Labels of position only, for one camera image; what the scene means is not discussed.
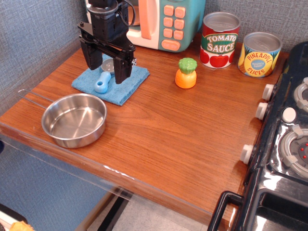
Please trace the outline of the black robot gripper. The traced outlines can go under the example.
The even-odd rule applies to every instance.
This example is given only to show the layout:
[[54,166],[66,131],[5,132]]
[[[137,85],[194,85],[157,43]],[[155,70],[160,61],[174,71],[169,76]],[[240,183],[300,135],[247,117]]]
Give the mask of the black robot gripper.
[[103,62],[102,54],[113,58],[115,82],[121,84],[131,75],[135,46],[127,33],[135,21],[129,22],[132,5],[87,5],[89,22],[80,22],[80,44],[90,70]]

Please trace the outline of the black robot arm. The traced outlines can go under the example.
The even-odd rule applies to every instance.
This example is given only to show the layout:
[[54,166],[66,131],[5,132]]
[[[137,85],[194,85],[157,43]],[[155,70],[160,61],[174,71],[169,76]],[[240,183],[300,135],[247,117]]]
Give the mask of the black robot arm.
[[89,0],[91,22],[80,22],[80,44],[90,70],[98,68],[102,54],[113,58],[115,82],[121,84],[131,75],[135,62],[133,43],[127,33],[135,22],[135,9],[129,0]]

